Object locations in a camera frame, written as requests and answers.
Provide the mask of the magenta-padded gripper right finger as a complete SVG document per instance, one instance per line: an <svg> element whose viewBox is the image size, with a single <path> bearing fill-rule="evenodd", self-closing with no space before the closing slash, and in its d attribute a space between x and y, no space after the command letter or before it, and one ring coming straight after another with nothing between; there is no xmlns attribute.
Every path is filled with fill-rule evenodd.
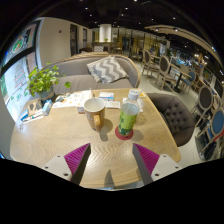
<svg viewBox="0 0 224 224"><path fill-rule="evenodd" d="M145 185L181 170L181 167L167 154L158 155L136 143L133 144L132 153Z"/></svg>

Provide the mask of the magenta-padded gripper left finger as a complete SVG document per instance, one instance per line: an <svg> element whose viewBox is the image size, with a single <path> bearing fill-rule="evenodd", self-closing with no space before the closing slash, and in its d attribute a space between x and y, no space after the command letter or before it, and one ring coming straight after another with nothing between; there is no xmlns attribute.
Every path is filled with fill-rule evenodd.
<svg viewBox="0 0 224 224"><path fill-rule="evenodd" d="M91 154L89 143L72 150L66 155L56 155L42 169L79 185Z"/></svg>

